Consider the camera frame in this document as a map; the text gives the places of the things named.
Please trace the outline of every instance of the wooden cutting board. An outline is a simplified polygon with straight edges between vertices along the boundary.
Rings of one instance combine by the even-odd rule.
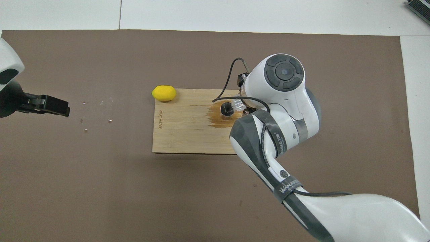
[[[176,89],[172,101],[155,100],[154,153],[235,154],[229,134],[242,112],[222,116],[224,102],[212,103],[221,90]],[[226,90],[222,96],[234,96],[237,90]]]

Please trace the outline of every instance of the brown stain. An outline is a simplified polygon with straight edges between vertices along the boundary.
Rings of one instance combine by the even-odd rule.
[[[208,108],[207,116],[210,119],[210,126],[214,128],[232,127],[236,119],[242,117],[242,112],[236,111],[232,116],[225,117],[221,114],[221,105],[224,102],[215,102]]]

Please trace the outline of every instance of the white robotic arm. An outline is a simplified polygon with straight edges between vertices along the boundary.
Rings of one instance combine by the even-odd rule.
[[[11,46],[0,38],[0,118],[15,111],[69,116],[68,102],[48,95],[24,93],[14,80],[23,70],[21,59]]]
[[[305,71],[295,57],[265,58],[245,78],[240,95],[256,111],[237,119],[231,129],[236,154],[317,240],[430,241],[429,230],[398,201],[373,194],[308,193],[276,161],[320,127],[319,104],[305,88]]]

